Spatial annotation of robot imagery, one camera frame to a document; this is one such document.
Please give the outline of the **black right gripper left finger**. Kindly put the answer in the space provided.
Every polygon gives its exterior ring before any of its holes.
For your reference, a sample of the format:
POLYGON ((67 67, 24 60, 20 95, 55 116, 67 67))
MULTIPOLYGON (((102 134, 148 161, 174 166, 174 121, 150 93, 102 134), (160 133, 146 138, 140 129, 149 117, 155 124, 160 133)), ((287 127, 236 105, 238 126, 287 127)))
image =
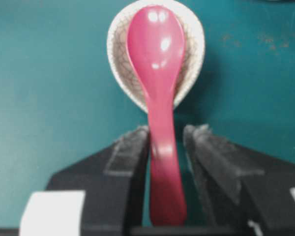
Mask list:
POLYGON ((54 173, 46 190, 85 192, 82 236, 128 236, 142 225, 148 153, 149 128, 139 126, 54 173))

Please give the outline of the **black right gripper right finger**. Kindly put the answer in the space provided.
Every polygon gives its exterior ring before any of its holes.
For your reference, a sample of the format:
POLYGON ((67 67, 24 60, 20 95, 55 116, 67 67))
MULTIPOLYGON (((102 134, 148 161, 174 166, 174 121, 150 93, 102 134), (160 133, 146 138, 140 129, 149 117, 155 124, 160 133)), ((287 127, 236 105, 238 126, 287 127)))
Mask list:
POLYGON ((187 125, 183 144, 213 235, 295 236, 295 164, 187 125))

